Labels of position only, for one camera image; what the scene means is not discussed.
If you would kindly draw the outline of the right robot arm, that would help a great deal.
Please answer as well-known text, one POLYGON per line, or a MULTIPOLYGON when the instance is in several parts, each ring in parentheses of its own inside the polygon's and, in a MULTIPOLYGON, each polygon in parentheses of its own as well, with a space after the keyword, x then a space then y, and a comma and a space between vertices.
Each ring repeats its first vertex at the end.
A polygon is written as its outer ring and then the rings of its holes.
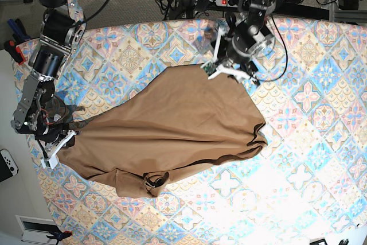
POLYGON ((78 133, 53 120, 46 106, 55 96, 55 81, 62 74, 85 32, 85 16, 77 0, 39 0, 46 8, 40 37, 29 58, 30 73, 13 113, 11 126, 18 134, 31 134, 41 147, 43 168, 55 168, 57 153, 78 133))

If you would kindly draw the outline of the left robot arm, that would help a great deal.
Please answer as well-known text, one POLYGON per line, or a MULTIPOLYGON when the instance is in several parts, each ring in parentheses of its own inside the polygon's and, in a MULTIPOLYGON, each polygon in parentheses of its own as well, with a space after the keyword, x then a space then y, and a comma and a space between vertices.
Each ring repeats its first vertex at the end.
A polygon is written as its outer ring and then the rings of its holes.
POLYGON ((253 60, 276 43, 266 25, 275 7, 276 0, 238 0, 239 18, 230 11, 225 14, 227 26, 217 29, 217 37, 212 41, 213 56, 201 65, 209 80, 226 74, 239 83, 249 80, 259 86, 261 82, 270 82, 258 77, 253 60))

